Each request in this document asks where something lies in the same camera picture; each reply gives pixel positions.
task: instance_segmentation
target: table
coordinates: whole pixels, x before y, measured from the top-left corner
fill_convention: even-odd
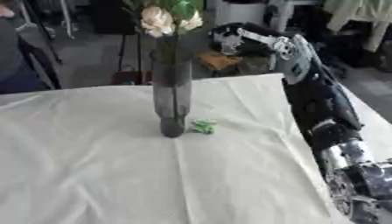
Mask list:
[[[195,81],[211,136],[159,133],[150,87],[0,96],[0,220],[12,224],[346,224],[268,74]],[[377,159],[392,127],[350,94]]]

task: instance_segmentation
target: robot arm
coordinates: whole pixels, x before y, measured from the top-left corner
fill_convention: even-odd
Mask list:
[[[338,210],[358,224],[391,223],[392,163],[374,161],[351,102],[312,45],[255,24],[226,24],[211,37],[226,55],[275,55],[292,114]]]

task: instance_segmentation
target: small green object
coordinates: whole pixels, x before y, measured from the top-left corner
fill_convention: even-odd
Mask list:
[[[214,133],[214,125],[216,121],[207,119],[197,119],[192,121],[192,130],[205,135],[212,135]]]

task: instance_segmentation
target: white rose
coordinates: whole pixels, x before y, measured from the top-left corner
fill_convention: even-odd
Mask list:
[[[15,13],[12,10],[0,4],[0,17],[13,18],[14,16]]]
[[[189,20],[182,20],[179,24],[179,27],[186,29],[187,31],[191,31],[199,26],[203,25],[203,19],[201,18],[198,11],[194,12],[194,15]]]
[[[157,6],[151,6],[143,10],[142,27],[154,38],[174,33],[172,15]]]

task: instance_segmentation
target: wrinkled fabric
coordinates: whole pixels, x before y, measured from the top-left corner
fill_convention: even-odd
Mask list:
[[[159,132],[151,87],[0,96],[0,220],[12,224],[348,224],[333,207],[280,74],[195,81],[192,118]],[[392,128],[351,95],[378,159]]]

